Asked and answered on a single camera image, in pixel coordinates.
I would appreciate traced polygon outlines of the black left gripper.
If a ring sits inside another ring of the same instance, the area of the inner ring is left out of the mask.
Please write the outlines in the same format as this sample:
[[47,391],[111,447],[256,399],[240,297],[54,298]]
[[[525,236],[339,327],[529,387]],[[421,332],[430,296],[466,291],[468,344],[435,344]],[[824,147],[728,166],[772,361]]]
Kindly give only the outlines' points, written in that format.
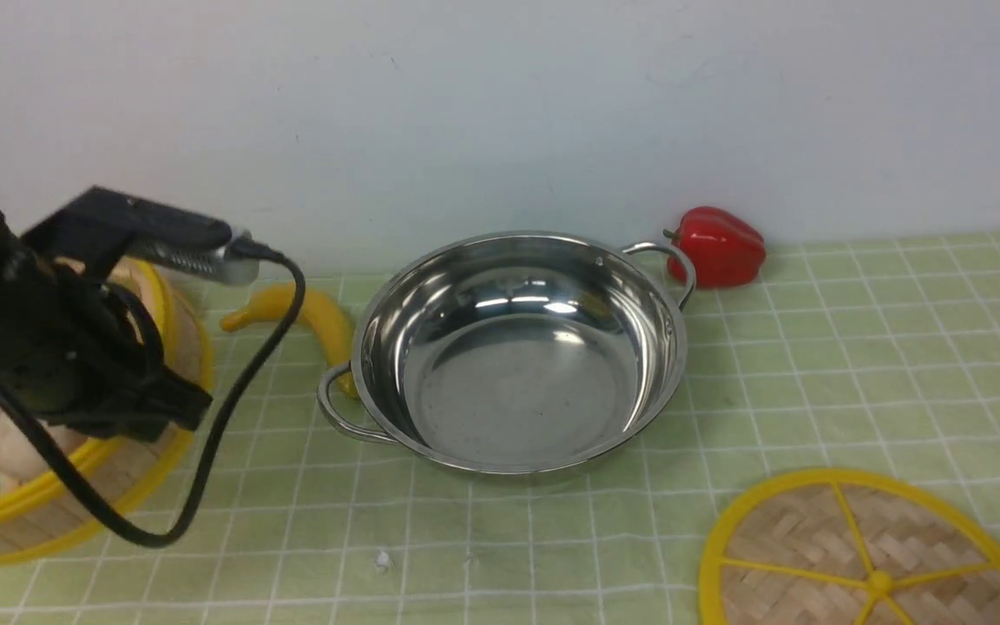
[[0,386],[30,414],[91,437],[154,442],[193,431],[209,392],[164,361],[160,332],[127,288],[41,256],[0,211]]

